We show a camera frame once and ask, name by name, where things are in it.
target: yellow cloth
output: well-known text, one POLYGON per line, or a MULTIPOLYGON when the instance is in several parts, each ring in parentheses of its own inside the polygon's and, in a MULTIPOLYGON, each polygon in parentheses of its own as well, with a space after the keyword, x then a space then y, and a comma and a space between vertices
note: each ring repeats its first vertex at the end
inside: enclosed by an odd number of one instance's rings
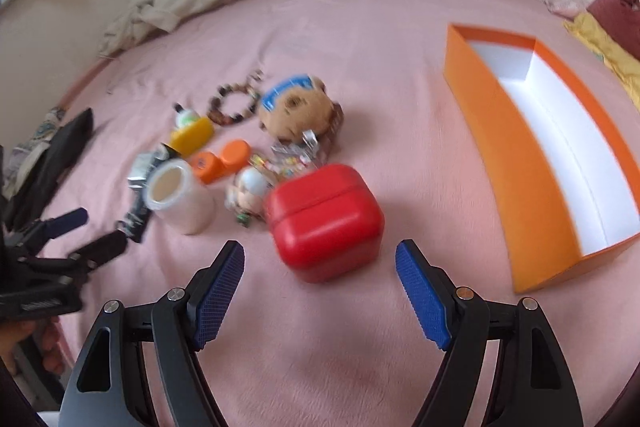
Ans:
POLYGON ((629 98, 640 111, 640 62, 620 47, 590 13, 581 13, 574 22, 565 22, 564 27, 618 76, 629 98))

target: orange object on shelf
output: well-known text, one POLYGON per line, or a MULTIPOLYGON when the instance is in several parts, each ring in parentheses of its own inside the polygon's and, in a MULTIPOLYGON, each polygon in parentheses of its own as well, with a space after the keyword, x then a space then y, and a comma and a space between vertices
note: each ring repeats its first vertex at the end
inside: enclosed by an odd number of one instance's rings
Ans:
POLYGON ((210 151, 199 152, 190 158, 189 165, 200 181, 209 185, 238 172, 248 165, 250 157, 251 146, 244 140, 233 140, 223 147, 220 157, 210 151))

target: metal screw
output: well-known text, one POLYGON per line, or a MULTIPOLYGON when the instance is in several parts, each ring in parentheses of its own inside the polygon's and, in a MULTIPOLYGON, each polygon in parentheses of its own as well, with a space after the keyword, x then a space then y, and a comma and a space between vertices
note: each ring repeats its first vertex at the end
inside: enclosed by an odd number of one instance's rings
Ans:
POLYGON ((107 302, 107 304, 104 305, 103 310, 105 313, 113 313, 119 307, 120 307, 120 303, 118 301, 109 301, 107 302))
POLYGON ((184 290, 182 288, 173 288, 169 290, 169 293, 167 293, 166 297, 170 301, 179 301, 184 297, 184 290))
POLYGON ((525 297, 522 300, 522 305, 527 309, 527 310, 537 310, 538 309, 538 301, 536 301, 535 299, 532 299, 531 297, 525 297))
POLYGON ((472 298, 474 298, 474 291, 471 288, 467 288, 466 286, 460 286, 460 288, 456 290, 456 295, 463 301, 470 301, 472 298))

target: orange box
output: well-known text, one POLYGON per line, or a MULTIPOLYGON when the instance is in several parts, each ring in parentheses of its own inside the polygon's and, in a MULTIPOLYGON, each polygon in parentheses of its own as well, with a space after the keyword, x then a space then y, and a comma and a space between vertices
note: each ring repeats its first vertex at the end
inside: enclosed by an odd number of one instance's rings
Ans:
POLYGON ((542 42, 451 25, 444 75, 494 190, 516 293, 601 266, 640 237, 635 159, 542 42))

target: bracelet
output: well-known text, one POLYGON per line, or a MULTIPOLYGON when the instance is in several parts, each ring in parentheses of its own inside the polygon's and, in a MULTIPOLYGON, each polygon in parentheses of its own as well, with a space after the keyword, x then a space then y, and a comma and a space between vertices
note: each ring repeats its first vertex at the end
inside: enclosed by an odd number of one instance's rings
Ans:
POLYGON ((209 102, 209 112, 207 113, 209 120, 221 126, 229 126, 251 118, 255 114, 258 102, 260 102, 262 97, 262 93, 251 85, 253 80, 255 82, 261 82, 262 71, 257 70, 250 74, 244 84, 224 84, 220 86, 218 88, 218 95, 214 96, 209 102), (233 115, 225 114, 220 108, 222 107, 224 98, 232 92, 247 94, 250 97, 249 105, 240 113, 233 115))

